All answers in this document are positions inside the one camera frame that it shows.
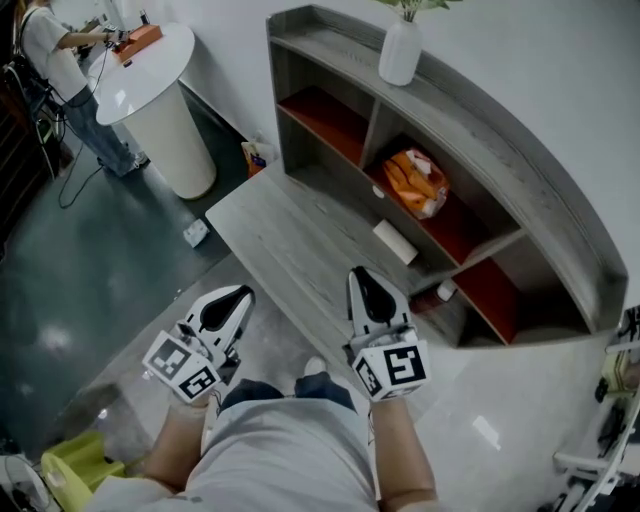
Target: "sneaker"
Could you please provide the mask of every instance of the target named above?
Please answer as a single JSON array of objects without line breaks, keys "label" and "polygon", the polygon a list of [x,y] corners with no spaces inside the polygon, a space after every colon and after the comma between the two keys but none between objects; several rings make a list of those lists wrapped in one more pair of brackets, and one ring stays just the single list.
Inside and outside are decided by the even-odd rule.
[{"label": "sneaker", "polygon": [[304,376],[315,375],[327,371],[327,362],[319,356],[313,356],[304,367]]},{"label": "sneaker", "polygon": [[142,169],[148,163],[149,157],[144,151],[140,151],[140,153],[136,153],[136,158],[133,161],[133,167],[131,168],[131,170],[133,171],[134,169]]}]

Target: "white roll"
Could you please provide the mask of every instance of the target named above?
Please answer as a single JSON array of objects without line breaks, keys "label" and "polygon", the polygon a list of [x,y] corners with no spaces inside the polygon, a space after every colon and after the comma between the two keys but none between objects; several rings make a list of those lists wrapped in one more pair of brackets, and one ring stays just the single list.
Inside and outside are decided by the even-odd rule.
[{"label": "white roll", "polygon": [[391,249],[398,258],[402,260],[402,263],[408,265],[418,255],[417,249],[407,242],[407,239],[403,237],[398,230],[394,228],[389,222],[383,220],[375,228],[373,232],[382,240],[389,249]]}]

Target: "orange snack bag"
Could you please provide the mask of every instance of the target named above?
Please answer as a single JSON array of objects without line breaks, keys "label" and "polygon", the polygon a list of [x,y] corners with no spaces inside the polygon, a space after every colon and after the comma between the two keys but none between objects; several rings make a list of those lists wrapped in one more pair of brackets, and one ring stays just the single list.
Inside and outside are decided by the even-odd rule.
[{"label": "orange snack bag", "polygon": [[400,151],[384,163],[391,186],[417,218],[433,217],[449,194],[449,181],[420,150]]}]

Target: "snack bag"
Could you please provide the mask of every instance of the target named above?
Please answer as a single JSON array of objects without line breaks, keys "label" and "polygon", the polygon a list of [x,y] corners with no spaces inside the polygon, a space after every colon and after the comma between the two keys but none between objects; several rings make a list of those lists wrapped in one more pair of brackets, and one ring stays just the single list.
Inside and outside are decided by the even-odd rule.
[{"label": "snack bag", "polygon": [[241,146],[249,166],[249,178],[275,161],[275,150],[270,144],[251,141],[243,142]]},{"label": "snack bag", "polygon": [[384,163],[391,186],[418,219],[433,217],[449,194],[449,181],[420,150],[400,151]]}]

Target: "tile floor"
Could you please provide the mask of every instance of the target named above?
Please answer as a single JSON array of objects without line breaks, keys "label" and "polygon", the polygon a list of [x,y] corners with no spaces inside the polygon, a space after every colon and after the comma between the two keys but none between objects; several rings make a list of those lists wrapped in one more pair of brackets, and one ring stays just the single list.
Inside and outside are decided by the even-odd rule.
[{"label": "tile floor", "polygon": [[[232,283],[246,283],[257,293],[234,381],[262,379],[290,393],[315,349],[230,255],[114,359],[63,416],[59,434],[91,425],[107,435],[108,454],[125,461],[148,450],[168,406],[166,389],[143,376],[143,353],[158,330],[170,328],[199,295]],[[564,477],[555,472],[552,455],[579,435],[597,409],[593,391],[605,345],[593,340],[460,351],[431,343],[434,380],[412,398],[412,414],[442,499],[466,512],[535,511],[554,499]],[[358,411],[366,414],[366,400],[349,387]],[[97,419],[102,409],[107,417]],[[214,420],[212,408],[209,422]]]},{"label": "tile floor", "polygon": [[[150,165],[123,179],[98,173],[63,211],[58,179],[9,240],[0,264],[0,423],[27,452],[42,444],[43,421],[53,421],[179,290],[229,254],[215,232],[193,250],[182,231],[247,179],[240,141],[185,96],[217,165],[209,194],[182,201]],[[67,139],[77,154],[79,141],[70,131]],[[85,148],[65,202],[97,166]]]}]

